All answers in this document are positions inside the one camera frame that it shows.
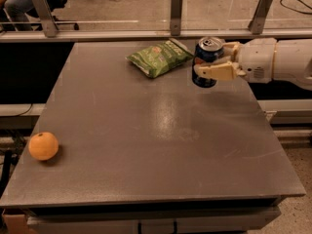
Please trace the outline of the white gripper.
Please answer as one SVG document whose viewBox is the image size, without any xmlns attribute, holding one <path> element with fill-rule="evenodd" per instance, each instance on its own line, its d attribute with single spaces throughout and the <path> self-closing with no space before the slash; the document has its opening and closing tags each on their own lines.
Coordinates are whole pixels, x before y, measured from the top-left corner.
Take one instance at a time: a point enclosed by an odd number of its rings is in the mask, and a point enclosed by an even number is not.
<svg viewBox="0 0 312 234">
<path fill-rule="evenodd" d="M 274 38 L 256 38 L 243 46 L 238 41 L 225 42 L 223 55 L 231 60 L 235 60 L 237 56 L 239 63 L 228 61 L 222 64 L 196 64 L 195 73 L 200 78 L 219 81 L 231 81 L 244 76 L 249 83 L 267 84 L 272 80 L 276 44 L 277 40 Z"/>
</svg>

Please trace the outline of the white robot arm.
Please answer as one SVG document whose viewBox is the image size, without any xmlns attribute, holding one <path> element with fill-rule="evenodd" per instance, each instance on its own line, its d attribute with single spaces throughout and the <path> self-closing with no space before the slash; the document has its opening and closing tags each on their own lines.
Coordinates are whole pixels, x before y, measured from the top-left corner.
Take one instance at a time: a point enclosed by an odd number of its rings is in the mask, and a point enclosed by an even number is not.
<svg viewBox="0 0 312 234">
<path fill-rule="evenodd" d="M 216 47 L 223 55 L 216 60 L 195 59 L 194 72 L 204 80 L 230 81 L 241 77 L 250 83 L 288 81 L 301 89 L 312 89 L 312 40 L 256 38 L 245 44 L 213 38 L 204 46 Z"/>
</svg>

